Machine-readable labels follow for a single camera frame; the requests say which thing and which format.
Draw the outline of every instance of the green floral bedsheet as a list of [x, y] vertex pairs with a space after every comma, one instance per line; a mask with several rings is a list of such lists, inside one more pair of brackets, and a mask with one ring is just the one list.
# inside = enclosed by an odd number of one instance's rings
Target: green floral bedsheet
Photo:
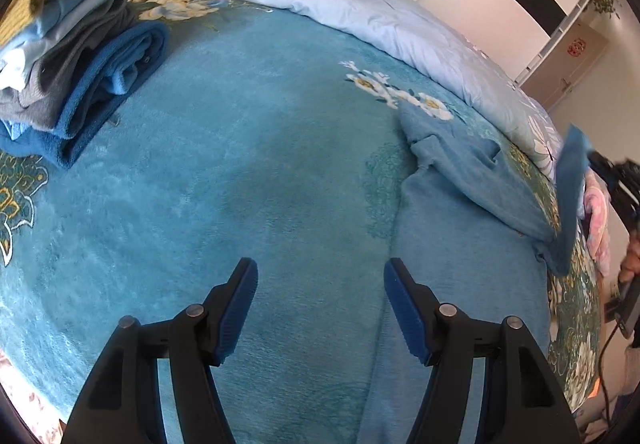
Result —
[[[217, 29], [216, 20], [204, 18], [228, 7], [251, 6], [265, 12], [271, 9], [236, 0], [130, 0], [139, 10], [140, 20], [176, 21], [202, 18], [202, 25]], [[513, 167], [522, 175], [538, 199], [549, 222], [559, 229], [554, 186], [540, 170], [487, 120], [461, 101], [458, 115], [477, 135], [492, 138], [509, 154]], [[550, 276], [548, 297], [551, 310], [552, 342], [548, 361], [575, 411], [592, 391], [596, 379], [596, 357], [600, 344], [600, 309], [595, 269], [586, 241], [578, 225], [571, 272], [566, 278]]]

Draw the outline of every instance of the white garment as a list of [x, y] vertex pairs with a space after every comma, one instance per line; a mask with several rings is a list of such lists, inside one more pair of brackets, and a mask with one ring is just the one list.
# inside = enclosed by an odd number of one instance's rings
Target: white garment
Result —
[[22, 91], [27, 85], [33, 64], [55, 47], [82, 18], [107, 0], [83, 0], [52, 28], [44, 38], [28, 41], [9, 50], [0, 58], [0, 89], [14, 88]]

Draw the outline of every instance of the gray fabric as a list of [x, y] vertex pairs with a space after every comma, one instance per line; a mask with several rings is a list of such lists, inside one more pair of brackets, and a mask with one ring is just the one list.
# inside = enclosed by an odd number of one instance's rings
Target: gray fabric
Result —
[[550, 179], [561, 147], [546, 111], [462, 35], [411, 0], [244, 0], [286, 8], [371, 43], [494, 124]]
[[105, 41], [136, 21], [127, 0], [108, 0], [85, 16], [52, 50], [38, 59], [24, 90], [0, 90], [0, 119], [52, 130], [78, 71]]

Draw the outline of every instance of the pink cloth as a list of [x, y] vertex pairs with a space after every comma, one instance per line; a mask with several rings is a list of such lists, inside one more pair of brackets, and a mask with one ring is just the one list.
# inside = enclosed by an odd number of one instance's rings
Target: pink cloth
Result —
[[601, 275], [608, 276], [610, 271], [609, 230], [609, 194], [598, 184], [593, 170], [584, 175], [584, 213], [591, 215], [587, 249], [598, 265]]

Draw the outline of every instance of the person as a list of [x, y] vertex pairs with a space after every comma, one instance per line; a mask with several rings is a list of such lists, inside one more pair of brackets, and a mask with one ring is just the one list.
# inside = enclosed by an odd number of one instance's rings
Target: person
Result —
[[620, 264], [618, 279], [622, 282], [631, 281], [640, 274], [640, 233], [629, 233], [629, 245], [626, 247], [626, 256]]

